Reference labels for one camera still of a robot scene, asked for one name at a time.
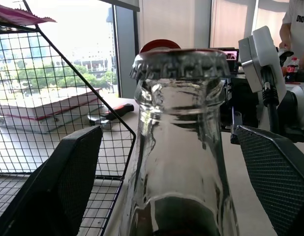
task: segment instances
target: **wire basket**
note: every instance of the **wire basket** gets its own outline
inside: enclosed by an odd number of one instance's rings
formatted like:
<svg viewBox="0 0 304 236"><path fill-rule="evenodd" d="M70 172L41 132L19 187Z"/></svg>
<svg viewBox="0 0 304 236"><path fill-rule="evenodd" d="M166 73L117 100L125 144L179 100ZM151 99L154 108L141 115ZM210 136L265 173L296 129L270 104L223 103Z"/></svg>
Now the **wire basket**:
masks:
<svg viewBox="0 0 304 236"><path fill-rule="evenodd" d="M0 216L28 176L87 114L112 112L78 235L103 235L117 200L135 133L36 25L0 23Z"/></svg>

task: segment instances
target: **metal crown cap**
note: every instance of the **metal crown cap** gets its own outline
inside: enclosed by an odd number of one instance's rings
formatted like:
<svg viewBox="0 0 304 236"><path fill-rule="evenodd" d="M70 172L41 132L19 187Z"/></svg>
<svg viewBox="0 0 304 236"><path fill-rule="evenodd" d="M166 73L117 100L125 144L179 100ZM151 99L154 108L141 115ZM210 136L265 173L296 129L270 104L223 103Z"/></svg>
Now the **metal crown cap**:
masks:
<svg viewBox="0 0 304 236"><path fill-rule="evenodd" d="M132 79L192 79L228 77L226 55L212 49L151 51L136 56Z"/></svg>

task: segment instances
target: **white table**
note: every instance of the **white table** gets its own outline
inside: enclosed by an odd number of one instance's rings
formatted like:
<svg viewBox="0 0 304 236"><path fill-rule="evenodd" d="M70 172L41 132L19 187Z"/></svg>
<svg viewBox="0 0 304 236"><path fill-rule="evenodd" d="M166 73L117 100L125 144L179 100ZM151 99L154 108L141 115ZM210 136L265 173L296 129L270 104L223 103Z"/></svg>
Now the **white table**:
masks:
<svg viewBox="0 0 304 236"><path fill-rule="evenodd" d="M134 103L134 100L115 98L109 102L112 107L124 103ZM134 117L137 116L133 113L125 116L127 119ZM89 126L87 116L82 116L45 134L0 127L0 172L33 172L48 159L63 137ZM104 131L99 153L102 165L98 166L96 174L122 175L130 146L130 132L124 125L116 123L112 125L111 131Z"/></svg>
<svg viewBox="0 0 304 236"><path fill-rule="evenodd" d="M137 131L138 119L124 117L133 130ZM230 134L222 133L223 152L228 181L233 197L241 236L276 236L271 222L251 186L243 154L239 145L230 143ZM304 143L296 146L304 153ZM106 236L117 236L122 214L122 205L127 192L127 180L133 171L135 150L132 153L119 199L113 210Z"/></svg>

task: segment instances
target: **computer screen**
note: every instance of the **computer screen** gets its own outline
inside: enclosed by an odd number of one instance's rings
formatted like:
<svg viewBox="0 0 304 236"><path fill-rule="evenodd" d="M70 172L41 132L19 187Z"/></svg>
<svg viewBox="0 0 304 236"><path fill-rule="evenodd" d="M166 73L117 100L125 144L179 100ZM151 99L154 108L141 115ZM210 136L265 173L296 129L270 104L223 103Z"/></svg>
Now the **computer screen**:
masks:
<svg viewBox="0 0 304 236"><path fill-rule="evenodd" d="M231 74L238 73L238 61L240 52L235 48L218 48L226 54L226 60L230 68Z"/></svg>
<svg viewBox="0 0 304 236"><path fill-rule="evenodd" d="M223 51L226 54L226 60L237 60L238 51Z"/></svg>

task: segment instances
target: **glass bottle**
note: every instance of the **glass bottle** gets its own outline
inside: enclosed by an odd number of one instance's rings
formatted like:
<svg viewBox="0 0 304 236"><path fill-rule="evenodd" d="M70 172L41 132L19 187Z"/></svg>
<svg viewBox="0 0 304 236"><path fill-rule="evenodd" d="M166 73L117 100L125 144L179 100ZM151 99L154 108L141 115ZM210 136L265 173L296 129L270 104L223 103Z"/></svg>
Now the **glass bottle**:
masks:
<svg viewBox="0 0 304 236"><path fill-rule="evenodd" d="M220 78L228 74L214 50L136 57L137 165L121 236L239 235L219 131Z"/></svg>

